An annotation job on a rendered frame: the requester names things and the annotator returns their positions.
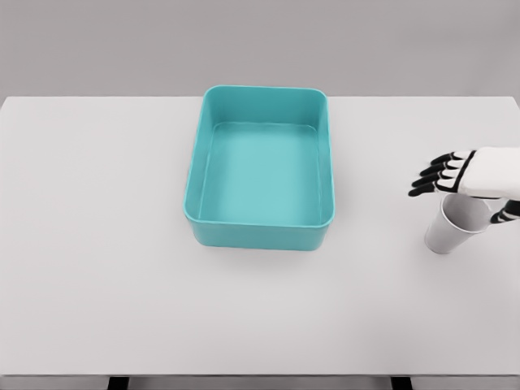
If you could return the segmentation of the teal rectangular basket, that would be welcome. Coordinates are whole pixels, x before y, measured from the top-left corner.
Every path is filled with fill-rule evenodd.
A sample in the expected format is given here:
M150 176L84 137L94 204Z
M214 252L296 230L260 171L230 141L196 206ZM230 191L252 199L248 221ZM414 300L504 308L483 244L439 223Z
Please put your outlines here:
M200 244L313 251L335 210L322 91L216 85L205 92L183 201Z

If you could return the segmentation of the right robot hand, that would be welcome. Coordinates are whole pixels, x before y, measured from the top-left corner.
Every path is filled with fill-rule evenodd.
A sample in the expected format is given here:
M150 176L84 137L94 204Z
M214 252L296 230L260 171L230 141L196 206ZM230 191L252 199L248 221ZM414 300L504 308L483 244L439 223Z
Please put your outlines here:
M520 147L482 147L442 154L411 184L409 197L457 193L478 199L505 199L491 218L501 224L520 220Z

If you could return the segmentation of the white paper cup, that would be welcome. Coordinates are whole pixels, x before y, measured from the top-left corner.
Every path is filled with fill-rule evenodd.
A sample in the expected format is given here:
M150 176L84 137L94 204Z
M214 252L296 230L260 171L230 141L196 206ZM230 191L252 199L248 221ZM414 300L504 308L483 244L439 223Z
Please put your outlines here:
M456 193L445 195L424 242L436 254L450 254L471 237L485 232L491 215L491 208L483 199Z

